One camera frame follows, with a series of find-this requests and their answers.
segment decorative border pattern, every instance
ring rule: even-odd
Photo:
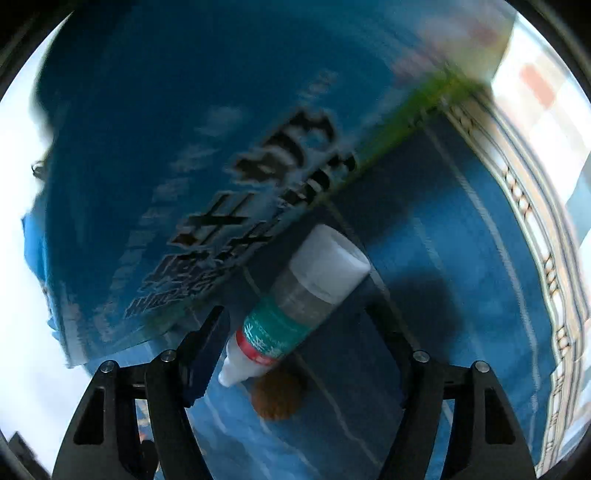
[[[505,193],[532,253],[540,276],[552,328],[556,369],[552,373],[538,476],[557,461],[564,432],[576,401],[582,351],[582,325],[588,317],[576,252],[560,205],[527,145],[513,127],[495,115],[492,101],[473,96],[446,112],[468,146]]]

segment glue bottle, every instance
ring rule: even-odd
[[[365,278],[369,260],[333,228],[316,225],[226,345],[225,387],[260,377],[295,349]]]

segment bottle label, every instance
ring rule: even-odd
[[[274,365],[310,333],[311,328],[290,319],[268,296],[258,303],[236,332],[236,343],[250,359]]]

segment brown ball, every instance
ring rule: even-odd
[[[278,367],[256,379],[251,403],[264,420],[286,420],[300,408],[303,396],[301,380]]]

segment bottle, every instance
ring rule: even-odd
[[[260,377],[295,349],[359,285],[370,269],[341,233],[316,225],[226,345],[225,387]]]

